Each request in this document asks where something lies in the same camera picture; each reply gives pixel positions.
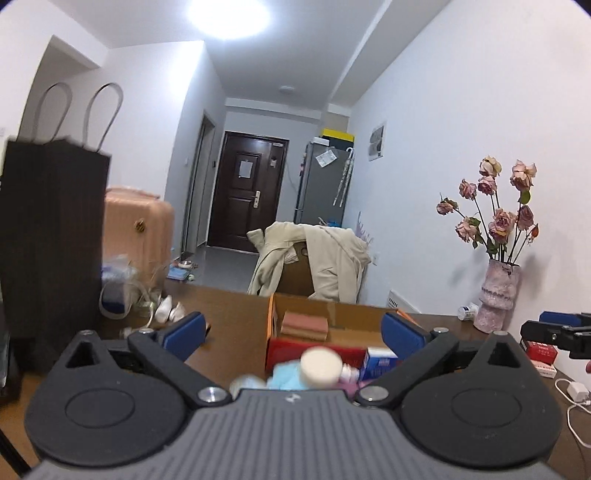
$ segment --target wall picture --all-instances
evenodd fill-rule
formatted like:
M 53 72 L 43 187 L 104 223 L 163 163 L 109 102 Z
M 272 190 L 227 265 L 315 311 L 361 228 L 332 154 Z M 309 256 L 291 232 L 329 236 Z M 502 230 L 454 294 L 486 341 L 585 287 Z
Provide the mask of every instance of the wall picture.
M 369 138 L 369 161 L 383 156 L 385 130 L 386 124 L 382 124 L 372 132 Z

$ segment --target pink vase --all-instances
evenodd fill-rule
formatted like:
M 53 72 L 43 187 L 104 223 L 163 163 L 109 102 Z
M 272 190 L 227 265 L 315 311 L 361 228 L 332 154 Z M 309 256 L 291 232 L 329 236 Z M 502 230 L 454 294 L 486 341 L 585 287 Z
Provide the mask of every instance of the pink vase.
M 502 330 L 507 313 L 515 306 L 521 267 L 498 260 L 488 262 L 488 270 L 482 284 L 482 307 L 474 319 L 474 326 L 481 332 Z

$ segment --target red cigarette box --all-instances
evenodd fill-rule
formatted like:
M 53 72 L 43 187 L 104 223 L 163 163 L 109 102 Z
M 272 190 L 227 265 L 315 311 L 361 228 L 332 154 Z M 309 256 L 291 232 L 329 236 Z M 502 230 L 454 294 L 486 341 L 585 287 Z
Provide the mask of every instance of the red cigarette box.
M 547 365 L 552 365 L 558 355 L 558 350 L 553 345 L 545 343 L 528 342 L 522 339 L 521 346 L 531 360 L 544 362 Z

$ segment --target paper note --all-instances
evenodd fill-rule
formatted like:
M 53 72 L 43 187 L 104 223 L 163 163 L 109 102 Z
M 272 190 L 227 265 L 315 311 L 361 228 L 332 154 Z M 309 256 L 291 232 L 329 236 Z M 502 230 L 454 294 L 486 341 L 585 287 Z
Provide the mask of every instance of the paper note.
M 324 152 L 322 155 L 318 155 L 316 157 L 316 160 L 318 161 L 318 164 L 324 168 L 327 165 L 330 165 L 332 162 L 334 162 L 337 159 L 337 156 L 334 154 L 334 152 L 332 150 L 327 150 L 326 152 Z
M 252 173 L 252 162 L 242 160 L 240 162 L 240 171 L 238 172 L 238 178 L 249 179 Z

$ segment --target ceiling light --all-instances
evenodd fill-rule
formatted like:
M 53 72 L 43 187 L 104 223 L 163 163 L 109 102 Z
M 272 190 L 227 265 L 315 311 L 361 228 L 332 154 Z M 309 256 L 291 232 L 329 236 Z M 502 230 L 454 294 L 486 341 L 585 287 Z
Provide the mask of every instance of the ceiling light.
M 252 37 L 269 24 L 258 0 L 193 0 L 189 18 L 204 34 L 222 40 Z
M 282 85 L 279 87 L 279 91 L 283 93 L 283 95 L 293 95 L 296 89 L 291 85 Z

